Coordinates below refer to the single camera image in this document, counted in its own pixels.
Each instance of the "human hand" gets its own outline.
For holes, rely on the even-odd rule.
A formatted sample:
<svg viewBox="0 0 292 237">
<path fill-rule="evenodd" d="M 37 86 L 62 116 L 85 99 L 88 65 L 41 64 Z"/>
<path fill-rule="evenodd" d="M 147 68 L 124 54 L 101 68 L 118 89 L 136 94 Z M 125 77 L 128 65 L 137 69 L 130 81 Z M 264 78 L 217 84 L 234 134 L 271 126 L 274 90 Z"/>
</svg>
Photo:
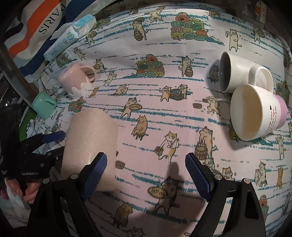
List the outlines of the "human hand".
<svg viewBox="0 0 292 237">
<path fill-rule="evenodd" d="M 15 180 L 5 179 L 5 183 L 8 187 L 11 188 L 13 193 L 22 197 L 22 191 Z M 27 185 L 28 185 L 28 188 L 25 190 L 26 195 L 23 196 L 23 200 L 25 202 L 29 202 L 30 204 L 32 204 L 39 190 L 39 186 L 41 185 L 41 181 L 28 183 Z"/>
</svg>

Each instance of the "paper towel roll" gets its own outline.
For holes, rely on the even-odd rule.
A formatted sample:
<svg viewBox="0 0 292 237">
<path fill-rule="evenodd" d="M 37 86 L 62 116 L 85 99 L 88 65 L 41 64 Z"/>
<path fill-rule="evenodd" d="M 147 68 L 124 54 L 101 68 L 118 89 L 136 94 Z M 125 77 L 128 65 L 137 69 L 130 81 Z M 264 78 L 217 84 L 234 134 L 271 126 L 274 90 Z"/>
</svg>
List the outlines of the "paper towel roll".
<svg viewBox="0 0 292 237">
<path fill-rule="evenodd" d="M 75 114 L 67 132 L 62 179 L 79 173 L 99 152 L 103 152 L 107 155 L 107 167 L 96 191 L 114 191 L 117 138 L 118 127 L 103 110 L 88 108 Z"/>
</svg>

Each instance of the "cat print fabric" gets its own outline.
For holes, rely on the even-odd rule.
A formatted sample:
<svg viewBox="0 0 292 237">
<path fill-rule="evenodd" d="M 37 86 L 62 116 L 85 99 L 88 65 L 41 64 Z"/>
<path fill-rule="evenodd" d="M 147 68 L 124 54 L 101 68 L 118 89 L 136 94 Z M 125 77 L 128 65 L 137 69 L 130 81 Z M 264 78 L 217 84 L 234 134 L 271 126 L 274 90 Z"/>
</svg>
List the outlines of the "cat print fabric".
<svg viewBox="0 0 292 237">
<path fill-rule="evenodd" d="M 118 125 L 116 190 L 95 193 L 86 202 L 104 236 L 191 233 L 207 203 L 185 168 L 189 152 L 225 179 L 251 180 L 267 234 L 287 218 L 292 119 L 288 114 L 285 125 L 265 137 L 238 138 L 230 120 L 231 95 L 219 85 L 224 51 L 269 69 L 274 93 L 291 112 L 292 57 L 285 43 L 223 8 L 188 0 L 113 4 L 98 13 L 87 36 L 46 66 L 41 83 L 58 106 L 48 120 L 37 117 L 37 133 L 66 132 L 71 117 L 88 108 L 104 110 Z M 97 73 L 77 100 L 56 79 L 70 63 Z M 230 205 L 227 200 L 215 236 L 224 229 Z"/>
</svg>

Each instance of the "wet wipes package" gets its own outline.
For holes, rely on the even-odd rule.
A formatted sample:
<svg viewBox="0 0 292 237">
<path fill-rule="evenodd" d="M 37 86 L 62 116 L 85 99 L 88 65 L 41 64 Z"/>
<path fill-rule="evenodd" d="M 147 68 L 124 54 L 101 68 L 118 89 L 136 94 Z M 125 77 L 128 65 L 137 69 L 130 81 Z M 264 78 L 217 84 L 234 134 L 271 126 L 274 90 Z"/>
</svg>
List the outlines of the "wet wipes package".
<svg viewBox="0 0 292 237">
<path fill-rule="evenodd" d="M 47 61 L 54 60 L 63 50 L 90 32 L 96 23 L 95 17 L 86 15 L 73 22 L 56 42 L 44 53 Z"/>
</svg>

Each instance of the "pink and white mug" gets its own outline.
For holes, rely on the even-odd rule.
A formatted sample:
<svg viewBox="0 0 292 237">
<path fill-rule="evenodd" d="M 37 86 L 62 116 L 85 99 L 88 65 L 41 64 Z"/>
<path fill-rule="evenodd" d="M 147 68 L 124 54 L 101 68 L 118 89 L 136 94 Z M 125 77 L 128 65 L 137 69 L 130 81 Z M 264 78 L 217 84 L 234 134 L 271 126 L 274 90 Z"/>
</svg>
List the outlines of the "pink and white mug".
<svg viewBox="0 0 292 237">
<path fill-rule="evenodd" d="M 58 82 L 71 97 L 78 99 L 89 90 L 95 77 L 93 67 L 74 63 L 59 75 Z"/>
<path fill-rule="evenodd" d="M 273 84 L 268 90 L 256 86 L 255 74 L 260 70 L 252 67 L 248 84 L 237 87 L 232 95 L 230 117 L 234 131 L 243 141 L 250 141 L 281 128 L 287 118 L 288 108 L 281 96 L 273 94 Z"/>
</svg>

